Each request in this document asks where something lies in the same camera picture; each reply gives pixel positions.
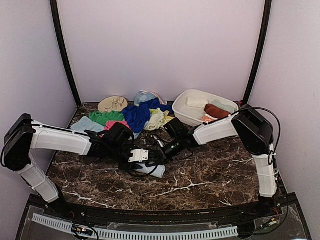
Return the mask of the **large pale blue towel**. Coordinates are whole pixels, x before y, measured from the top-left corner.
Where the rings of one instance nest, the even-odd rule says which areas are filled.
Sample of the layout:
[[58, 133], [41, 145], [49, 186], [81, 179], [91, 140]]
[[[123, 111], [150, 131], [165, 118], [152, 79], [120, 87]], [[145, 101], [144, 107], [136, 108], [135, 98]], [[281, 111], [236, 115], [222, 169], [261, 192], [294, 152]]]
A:
[[142, 173], [142, 174], [149, 174], [156, 178], [163, 178], [166, 166], [165, 165], [158, 165], [158, 166], [146, 166], [144, 163], [138, 163], [133, 165], [133, 170]]

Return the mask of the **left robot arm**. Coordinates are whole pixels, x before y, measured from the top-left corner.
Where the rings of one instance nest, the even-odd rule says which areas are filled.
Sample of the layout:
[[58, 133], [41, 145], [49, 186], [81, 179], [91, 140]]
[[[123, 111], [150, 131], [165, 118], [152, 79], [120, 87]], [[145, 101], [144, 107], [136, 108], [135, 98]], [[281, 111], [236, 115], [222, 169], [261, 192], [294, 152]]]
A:
[[126, 142], [130, 134], [121, 124], [114, 125], [115, 132], [107, 130], [76, 131], [50, 126], [22, 114], [4, 137], [0, 155], [2, 167], [16, 172], [37, 192], [60, 218], [67, 218], [70, 206], [59, 187], [37, 165], [34, 151], [54, 151], [88, 156], [112, 158], [126, 165], [132, 157], [131, 147]]

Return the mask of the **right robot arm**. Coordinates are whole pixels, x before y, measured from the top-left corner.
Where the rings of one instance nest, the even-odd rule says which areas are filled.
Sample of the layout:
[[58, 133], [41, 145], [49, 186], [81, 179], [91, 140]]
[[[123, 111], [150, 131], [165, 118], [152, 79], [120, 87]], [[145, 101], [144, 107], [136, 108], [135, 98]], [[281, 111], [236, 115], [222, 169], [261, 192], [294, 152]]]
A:
[[275, 155], [279, 141], [273, 136], [272, 124], [259, 111], [259, 107], [247, 104], [228, 116], [202, 123], [192, 129], [187, 129], [175, 118], [164, 126], [173, 141], [162, 143], [160, 139], [156, 139], [156, 160], [163, 165], [186, 149], [191, 150], [229, 137], [239, 137], [244, 148], [252, 155], [258, 175], [259, 196], [255, 213], [266, 217], [275, 208], [278, 189]]

